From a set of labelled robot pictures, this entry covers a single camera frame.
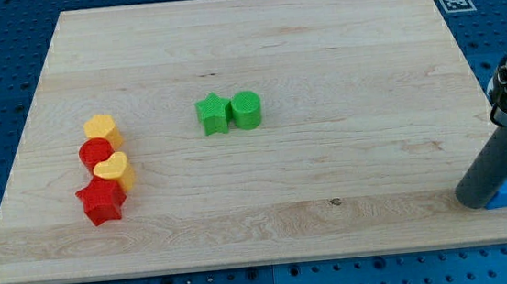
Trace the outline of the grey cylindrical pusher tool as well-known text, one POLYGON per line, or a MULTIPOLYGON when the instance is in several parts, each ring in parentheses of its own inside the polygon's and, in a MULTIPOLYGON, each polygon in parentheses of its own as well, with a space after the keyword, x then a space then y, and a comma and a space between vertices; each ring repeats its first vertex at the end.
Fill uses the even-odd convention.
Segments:
POLYGON ((507 181, 507 127, 496 128, 455 189, 458 201, 485 207, 507 181))

